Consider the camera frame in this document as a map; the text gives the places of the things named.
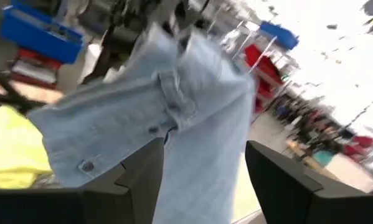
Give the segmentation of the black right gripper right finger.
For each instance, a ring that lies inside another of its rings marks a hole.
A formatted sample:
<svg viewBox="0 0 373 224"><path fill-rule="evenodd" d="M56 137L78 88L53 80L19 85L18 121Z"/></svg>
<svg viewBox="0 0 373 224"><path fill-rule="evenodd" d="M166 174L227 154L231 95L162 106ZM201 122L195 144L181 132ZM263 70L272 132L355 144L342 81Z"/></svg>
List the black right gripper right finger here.
<svg viewBox="0 0 373 224"><path fill-rule="evenodd" d="M267 224L373 224L373 193L326 177L256 141L248 174Z"/></svg>

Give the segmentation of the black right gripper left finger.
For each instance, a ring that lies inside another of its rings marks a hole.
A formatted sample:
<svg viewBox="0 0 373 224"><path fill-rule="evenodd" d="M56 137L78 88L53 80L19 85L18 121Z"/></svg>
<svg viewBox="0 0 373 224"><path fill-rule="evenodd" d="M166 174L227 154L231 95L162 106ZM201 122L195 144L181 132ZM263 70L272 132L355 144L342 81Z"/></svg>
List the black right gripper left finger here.
<svg viewBox="0 0 373 224"><path fill-rule="evenodd" d="M0 190L0 224L152 224L163 159L157 138L78 188Z"/></svg>

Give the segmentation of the light blue denim jeans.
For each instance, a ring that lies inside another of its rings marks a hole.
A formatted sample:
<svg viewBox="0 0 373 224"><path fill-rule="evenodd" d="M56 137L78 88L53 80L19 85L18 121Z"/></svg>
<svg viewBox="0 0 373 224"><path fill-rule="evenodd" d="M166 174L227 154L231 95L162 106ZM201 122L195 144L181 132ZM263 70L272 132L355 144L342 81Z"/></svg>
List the light blue denim jeans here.
<svg viewBox="0 0 373 224"><path fill-rule="evenodd" d="M255 83L197 29L154 24L124 69L28 114L65 187L102 175L155 138L164 174L153 224L230 224Z"/></svg>

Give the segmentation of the yellow shirt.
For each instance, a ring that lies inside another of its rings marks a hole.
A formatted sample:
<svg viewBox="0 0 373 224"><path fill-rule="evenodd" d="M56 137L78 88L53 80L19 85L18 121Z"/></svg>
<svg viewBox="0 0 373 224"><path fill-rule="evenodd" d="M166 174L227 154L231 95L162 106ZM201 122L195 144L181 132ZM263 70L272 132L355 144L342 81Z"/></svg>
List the yellow shirt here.
<svg viewBox="0 0 373 224"><path fill-rule="evenodd" d="M0 189L27 189L51 174L38 129L11 106L0 106Z"/></svg>

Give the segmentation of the red storage bin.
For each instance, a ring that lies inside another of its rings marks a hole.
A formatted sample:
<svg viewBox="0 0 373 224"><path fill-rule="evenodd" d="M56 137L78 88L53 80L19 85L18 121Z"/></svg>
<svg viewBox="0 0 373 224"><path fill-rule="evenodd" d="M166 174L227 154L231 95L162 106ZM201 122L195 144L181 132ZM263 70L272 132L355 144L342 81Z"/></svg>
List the red storage bin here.
<svg viewBox="0 0 373 224"><path fill-rule="evenodd" d="M29 85L54 90L62 62L19 47L9 63L9 77Z"/></svg>

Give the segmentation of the blue plastic storage bin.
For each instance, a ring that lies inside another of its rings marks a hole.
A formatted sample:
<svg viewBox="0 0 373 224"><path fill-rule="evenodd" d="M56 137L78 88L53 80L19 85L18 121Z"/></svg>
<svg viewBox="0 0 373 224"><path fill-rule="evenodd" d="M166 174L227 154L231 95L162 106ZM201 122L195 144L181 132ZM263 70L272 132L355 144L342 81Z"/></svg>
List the blue plastic storage bin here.
<svg viewBox="0 0 373 224"><path fill-rule="evenodd" d="M275 37L276 44L286 50L293 50L299 44L298 36L295 36L290 30L268 21L262 21L259 31L270 37Z"/></svg>
<svg viewBox="0 0 373 224"><path fill-rule="evenodd" d="M83 35L21 3L2 10L1 37L62 63L76 61Z"/></svg>

